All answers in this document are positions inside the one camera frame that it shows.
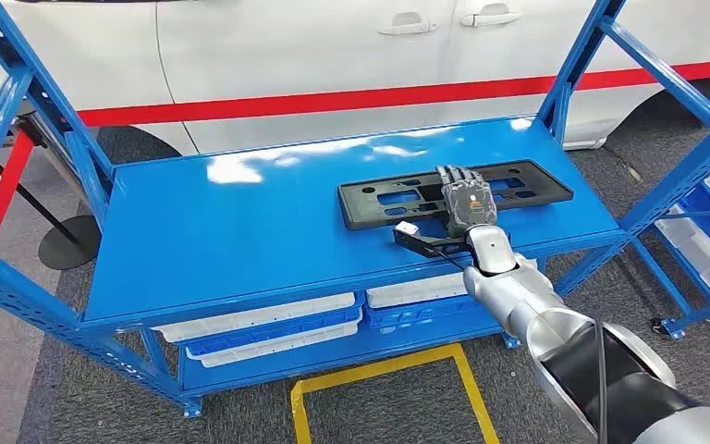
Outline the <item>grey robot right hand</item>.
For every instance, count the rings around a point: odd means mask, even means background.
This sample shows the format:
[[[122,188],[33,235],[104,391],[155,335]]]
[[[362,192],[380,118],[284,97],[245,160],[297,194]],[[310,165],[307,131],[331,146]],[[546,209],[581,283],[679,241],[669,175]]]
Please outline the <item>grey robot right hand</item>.
[[[448,211],[450,238],[463,237],[479,225],[494,225],[497,209],[489,183],[475,170],[459,166],[437,166],[441,193]]]

